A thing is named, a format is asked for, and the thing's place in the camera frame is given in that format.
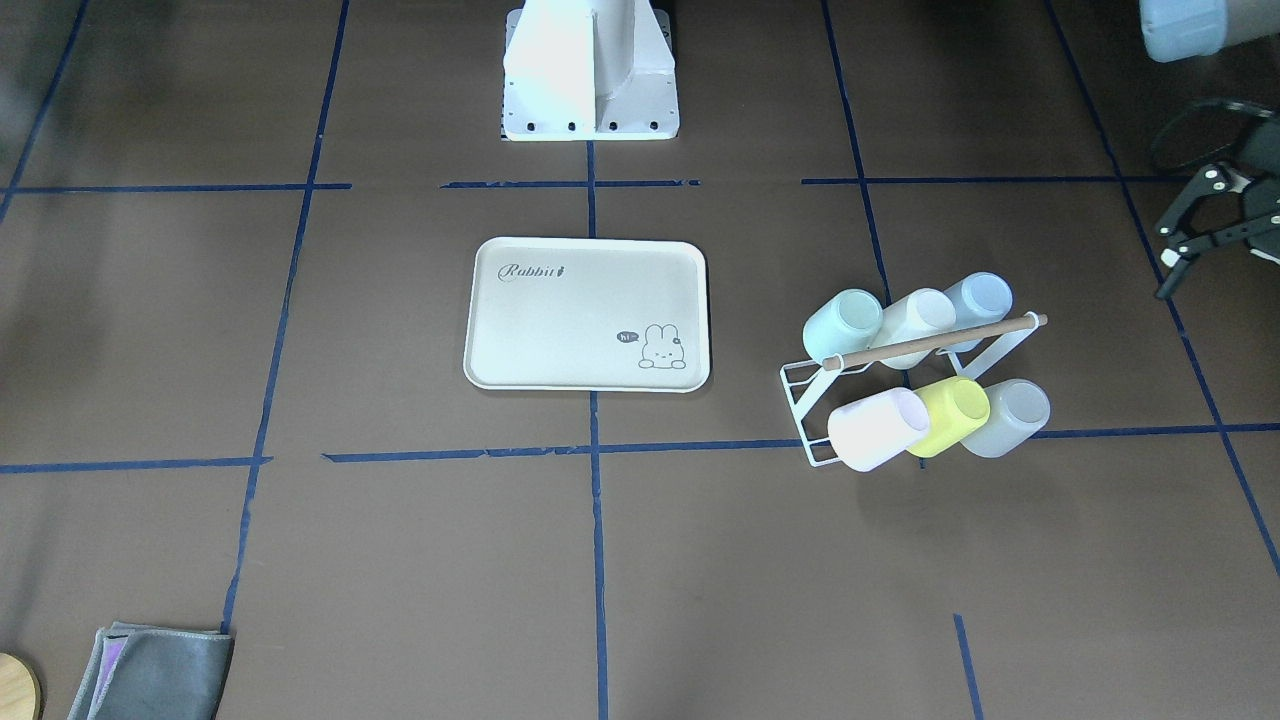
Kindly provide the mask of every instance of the cup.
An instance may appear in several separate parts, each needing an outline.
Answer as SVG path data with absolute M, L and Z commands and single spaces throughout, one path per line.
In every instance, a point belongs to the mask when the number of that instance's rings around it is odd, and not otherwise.
M 933 288 L 922 288 L 884 309 L 884 322 L 870 347 L 906 342 L 950 331 L 956 324 L 956 307 L 951 299 Z M 895 370 L 910 370 L 929 351 L 911 352 L 884 360 Z
M 814 363 L 867 350 L 882 315 L 879 300 L 865 290 L 840 292 L 805 322 L 804 350 Z
M 954 377 L 915 391 L 929 413 L 929 434 L 906 451 L 916 457 L 933 457 L 969 437 L 991 416 L 991 402 L 982 386 L 969 378 Z
M 1014 307 L 1014 291 L 1005 278 L 995 273 L 974 273 L 948 287 L 943 295 L 956 306 L 956 324 L 952 329 L 957 331 L 998 323 Z M 957 342 L 947 350 L 969 352 L 979 342 L 982 341 Z
M 832 410 L 827 434 L 845 465 L 868 473 L 928 436 L 929 411 L 918 395 L 895 387 Z
M 1048 396 L 1030 380 L 1005 380 L 987 388 L 991 419 L 960 441 L 979 457 L 1000 457 L 1048 423 Z

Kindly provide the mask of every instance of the rectangular tray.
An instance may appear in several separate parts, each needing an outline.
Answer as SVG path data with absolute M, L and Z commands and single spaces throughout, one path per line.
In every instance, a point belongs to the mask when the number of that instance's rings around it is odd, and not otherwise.
M 489 240 L 462 369 L 485 389 L 698 389 L 710 375 L 707 260 L 687 242 Z

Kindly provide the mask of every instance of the rabbit illustration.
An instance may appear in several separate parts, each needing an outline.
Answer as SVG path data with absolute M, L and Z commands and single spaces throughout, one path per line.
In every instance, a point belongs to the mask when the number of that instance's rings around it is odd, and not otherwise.
M 644 329 L 644 347 L 640 348 L 641 368 L 680 370 L 685 366 L 685 346 L 680 343 L 676 325 L 649 325 Z

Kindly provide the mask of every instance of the folded cloth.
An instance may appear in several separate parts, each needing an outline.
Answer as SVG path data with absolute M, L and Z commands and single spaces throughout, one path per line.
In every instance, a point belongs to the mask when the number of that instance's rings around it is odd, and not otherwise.
M 211 720 L 232 638 L 113 623 L 93 639 L 68 720 Z

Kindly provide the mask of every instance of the wooden disc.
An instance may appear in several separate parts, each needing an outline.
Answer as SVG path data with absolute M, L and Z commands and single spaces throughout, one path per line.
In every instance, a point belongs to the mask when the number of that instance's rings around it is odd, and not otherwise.
M 0 653 L 0 720 L 36 720 L 40 683 L 23 661 Z

